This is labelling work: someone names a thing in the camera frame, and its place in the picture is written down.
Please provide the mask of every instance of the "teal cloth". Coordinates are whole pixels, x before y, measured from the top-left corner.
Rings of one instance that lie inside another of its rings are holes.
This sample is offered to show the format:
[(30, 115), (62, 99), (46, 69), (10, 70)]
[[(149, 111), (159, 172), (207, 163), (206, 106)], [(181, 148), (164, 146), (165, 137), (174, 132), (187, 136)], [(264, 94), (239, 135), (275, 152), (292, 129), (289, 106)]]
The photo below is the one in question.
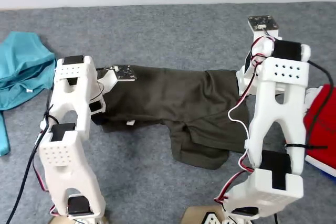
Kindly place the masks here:
[(55, 55), (35, 33), (13, 31), (0, 44), (0, 156), (10, 151), (2, 111), (50, 89), (55, 65)]

